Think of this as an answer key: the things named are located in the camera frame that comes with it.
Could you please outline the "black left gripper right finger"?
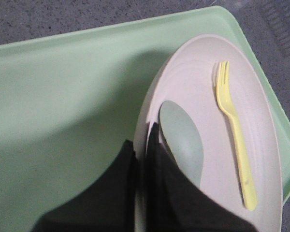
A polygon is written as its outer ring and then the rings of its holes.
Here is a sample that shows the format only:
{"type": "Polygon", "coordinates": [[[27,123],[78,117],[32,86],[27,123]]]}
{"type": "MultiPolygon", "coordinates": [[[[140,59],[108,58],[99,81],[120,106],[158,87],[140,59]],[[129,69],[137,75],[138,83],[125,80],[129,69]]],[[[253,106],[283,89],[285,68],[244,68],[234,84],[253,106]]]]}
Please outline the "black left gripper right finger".
{"type": "Polygon", "coordinates": [[[255,232],[256,228],[220,206],[179,170],[152,125],[145,157],[146,223],[149,232],[255,232]]]}

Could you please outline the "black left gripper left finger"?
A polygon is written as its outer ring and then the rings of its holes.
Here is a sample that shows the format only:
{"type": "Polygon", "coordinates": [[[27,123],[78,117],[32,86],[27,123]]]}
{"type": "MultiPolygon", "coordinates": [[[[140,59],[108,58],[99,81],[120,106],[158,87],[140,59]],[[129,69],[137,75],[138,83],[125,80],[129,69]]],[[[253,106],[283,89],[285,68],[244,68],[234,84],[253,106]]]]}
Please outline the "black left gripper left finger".
{"type": "Polygon", "coordinates": [[[85,191],[45,213],[37,232],[132,232],[138,166],[126,140],[107,170],[85,191]]]}

